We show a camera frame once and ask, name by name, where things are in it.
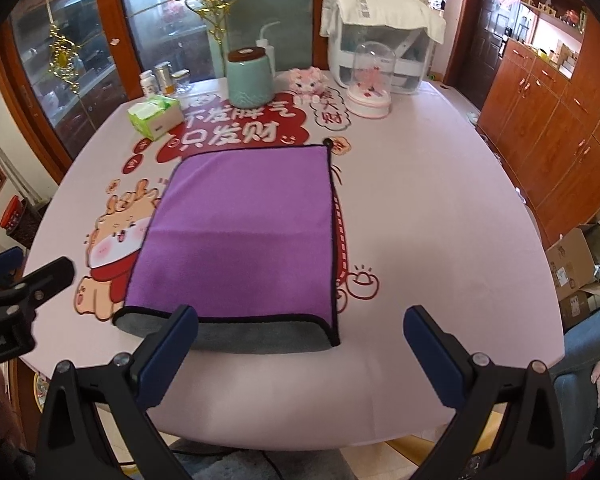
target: pink plush toy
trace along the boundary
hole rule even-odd
[[[306,70],[293,68],[288,72],[289,89],[296,93],[294,104],[319,103],[320,94],[324,92],[327,77],[322,70],[312,66]]]

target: blue chair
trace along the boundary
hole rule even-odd
[[[549,372],[560,405],[567,467],[582,460],[594,426],[600,428],[600,408],[591,373],[600,361],[600,309],[564,335],[564,358]]]
[[[0,253],[0,288],[13,283],[15,271],[22,266],[24,254],[19,247],[12,247]]]

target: cartoon bear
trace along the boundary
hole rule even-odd
[[[74,308],[78,314],[94,314],[109,320],[122,307],[131,270],[144,235],[160,202],[157,189],[146,190],[147,179],[120,199],[112,195],[107,212],[96,221],[86,258],[90,275],[78,284]]]

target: screw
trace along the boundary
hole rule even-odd
[[[491,362],[489,356],[487,354],[483,354],[482,352],[475,353],[471,356],[471,359],[478,366],[486,366]]]
[[[69,368],[71,368],[71,361],[60,361],[57,365],[56,365],[56,370],[58,371],[58,373],[60,374],[64,374],[66,371],[69,370]]]
[[[131,354],[128,352],[120,352],[113,357],[113,364],[116,366],[125,366],[131,361]]]
[[[544,374],[546,372],[546,365],[542,361],[533,361],[531,367],[538,374]]]

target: pink tablecloth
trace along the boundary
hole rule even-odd
[[[469,352],[486,352],[498,364],[560,359],[560,314],[538,236],[467,120],[428,83],[413,96],[394,94],[384,120],[348,115],[342,89],[331,87],[324,104],[297,109],[279,94],[259,116],[224,108],[224,80],[207,82],[186,124],[152,143],[131,127],[128,105],[120,107],[72,165],[34,242],[27,271],[65,255],[77,280],[39,310],[38,346],[25,361],[51,376],[59,360],[103,364],[138,346],[107,319],[119,306],[111,298],[124,291],[125,257],[142,236],[126,234],[104,262],[88,257],[90,240],[119,235],[130,211],[149,218],[181,156],[325,137],[336,143],[342,344],[305,354],[192,351],[150,412],[159,430],[225,446],[299,450],[442,424],[452,412],[402,336],[412,304],[424,305]],[[111,276],[92,276],[90,266],[103,263]]]

